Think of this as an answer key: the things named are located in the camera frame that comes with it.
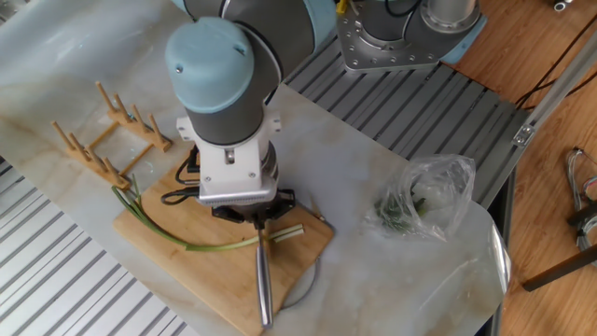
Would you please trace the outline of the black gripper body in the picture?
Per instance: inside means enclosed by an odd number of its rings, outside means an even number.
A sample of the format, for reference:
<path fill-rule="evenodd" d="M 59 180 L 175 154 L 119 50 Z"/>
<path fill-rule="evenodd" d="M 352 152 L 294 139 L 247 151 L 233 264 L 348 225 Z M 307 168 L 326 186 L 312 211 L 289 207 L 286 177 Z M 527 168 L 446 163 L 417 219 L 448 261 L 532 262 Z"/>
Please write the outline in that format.
<path fill-rule="evenodd" d="M 282 217 L 294 207 L 294 190 L 278 189 L 271 201 L 248 205 L 220 205 L 212 209 L 212 216 L 234 223 L 265 223 Z"/>

